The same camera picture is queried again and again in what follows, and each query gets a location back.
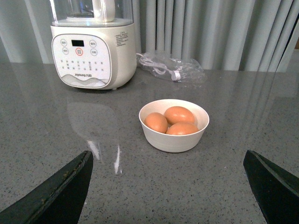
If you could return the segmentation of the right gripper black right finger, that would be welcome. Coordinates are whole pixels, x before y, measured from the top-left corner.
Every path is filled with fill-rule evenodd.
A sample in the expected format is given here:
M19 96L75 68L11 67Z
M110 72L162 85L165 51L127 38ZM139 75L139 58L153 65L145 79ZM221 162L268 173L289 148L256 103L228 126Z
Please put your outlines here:
M268 224L299 222L299 178L248 150L243 166L261 212Z

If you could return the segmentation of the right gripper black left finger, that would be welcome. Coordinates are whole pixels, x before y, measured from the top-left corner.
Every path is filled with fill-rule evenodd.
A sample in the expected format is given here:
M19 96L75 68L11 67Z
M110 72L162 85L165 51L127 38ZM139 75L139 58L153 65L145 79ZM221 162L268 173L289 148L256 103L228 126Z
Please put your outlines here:
M76 224L88 193L93 154L84 151L0 213L2 224Z

